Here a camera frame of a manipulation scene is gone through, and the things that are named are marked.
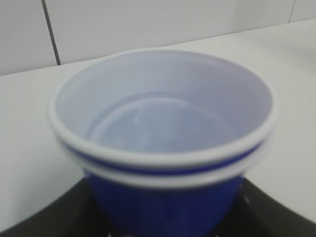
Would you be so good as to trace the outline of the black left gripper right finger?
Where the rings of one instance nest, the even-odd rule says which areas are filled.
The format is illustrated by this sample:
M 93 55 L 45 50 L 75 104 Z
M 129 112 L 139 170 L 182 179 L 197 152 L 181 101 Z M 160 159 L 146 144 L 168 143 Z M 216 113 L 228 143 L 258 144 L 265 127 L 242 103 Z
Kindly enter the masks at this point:
M 235 202 L 213 237 L 314 237 L 316 224 L 244 179 Z

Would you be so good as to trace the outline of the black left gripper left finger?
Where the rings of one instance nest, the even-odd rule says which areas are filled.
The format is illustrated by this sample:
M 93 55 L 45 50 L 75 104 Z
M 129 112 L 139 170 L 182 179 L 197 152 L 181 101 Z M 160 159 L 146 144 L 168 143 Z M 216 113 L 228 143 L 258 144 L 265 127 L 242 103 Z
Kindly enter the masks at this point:
M 53 204 L 2 232 L 2 237 L 107 237 L 109 223 L 82 179 Z

